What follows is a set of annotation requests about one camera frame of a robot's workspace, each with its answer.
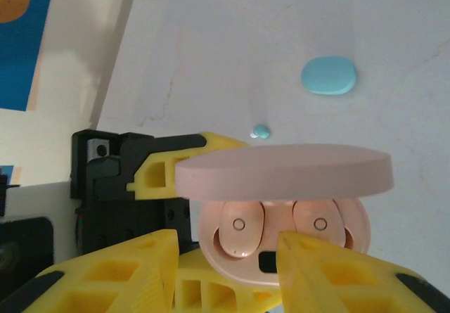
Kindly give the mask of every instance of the screw hole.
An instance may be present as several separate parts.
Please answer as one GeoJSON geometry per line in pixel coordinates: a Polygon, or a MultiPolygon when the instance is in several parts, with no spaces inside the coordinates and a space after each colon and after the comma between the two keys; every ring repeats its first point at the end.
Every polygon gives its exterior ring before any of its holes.
{"type": "Polygon", "coordinates": [[[107,153],[108,150],[104,145],[97,146],[97,155],[99,155],[100,157],[105,157],[107,153]]]}

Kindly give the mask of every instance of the blue poster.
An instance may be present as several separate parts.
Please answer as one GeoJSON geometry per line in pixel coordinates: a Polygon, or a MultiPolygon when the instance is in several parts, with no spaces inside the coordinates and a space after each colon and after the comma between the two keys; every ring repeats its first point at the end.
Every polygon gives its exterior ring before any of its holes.
{"type": "Polygon", "coordinates": [[[0,108],[27,110],[50,0],[0,0],[0,108]]]}
{"type": "Polygon", "coordinates": [[[7,183],[10,184],[11,178],[13,176],[14,167],[12,165],[0,165],[1,174],[8,176],[7,183]]]}

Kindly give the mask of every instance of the pink earbud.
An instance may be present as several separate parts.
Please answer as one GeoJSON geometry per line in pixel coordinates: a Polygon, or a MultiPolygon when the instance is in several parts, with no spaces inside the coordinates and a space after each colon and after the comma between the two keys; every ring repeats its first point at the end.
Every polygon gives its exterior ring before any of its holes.
{"type": "Polygon", "coordinates": [[[219,220],[219,241],[224,251],[244,258],[258,249],[264,228],[260,202],[226,202],[219,220]]]}
{"type": "Polygon", "coordinates": [[[371,244],[371,223],[366,210],[358,198],[334,201],[345,225],[345,247],[360,253],[367,253],[371,244]]]}
{"type": "Polygon", "coordinates": [[[292,215],[297,232],[345,246],[345,227],[332,200],[298,201],[292,215]]]}

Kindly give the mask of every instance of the blue oval object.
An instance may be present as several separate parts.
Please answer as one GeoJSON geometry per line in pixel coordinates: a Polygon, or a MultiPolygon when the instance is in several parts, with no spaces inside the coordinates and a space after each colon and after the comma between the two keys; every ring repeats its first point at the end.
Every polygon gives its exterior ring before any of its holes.
{"type": "Polygon", "coordinates": [[[305,65],[301,80],[311,93],[342,95],[354,87],[357,76],[356,68],[348,58],[324,56],[305,65]]]}
{"type": "Polygon", "coordinates": [[[270,137],[270,130],[265,125],[259,124],[253,129],[253,133],[251,133],[251,137],[256,139],[257,137],[261,139],[267,139],[270,137]]]}

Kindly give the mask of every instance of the yellow 3d printed part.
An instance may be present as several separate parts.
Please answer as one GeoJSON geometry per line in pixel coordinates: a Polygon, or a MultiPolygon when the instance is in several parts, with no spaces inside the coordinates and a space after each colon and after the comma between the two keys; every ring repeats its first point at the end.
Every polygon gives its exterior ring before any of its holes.
{"type": "Polygon", "coordinates": [[[279,304],[279,289],[245,286],[224,278],[200,249],[180,256],[173,312],[264,313],[279,304]]]}
{"type": "Polygon", "coordinates": [[[25,313],[170,312],[178,267],[175,230],[161,230],[44,270],[63,277],[25,313]]]}
{"type": "Polygon", "coordinates": [[[418,274],[302,234],[280,234],[276,266],[286,313],[434,312],[396,277],[418,274]]]}
{"type": "Polygon", "coordinates": [[[134,174],[134,183],[127,184],[127,191],[134,191],[136,200],[176,198],[175,164],[212,151],[247,146],[245,142],[212,132],[201,135],[206,139],[206,145],[202,148],[150,154],[134,174]]]}

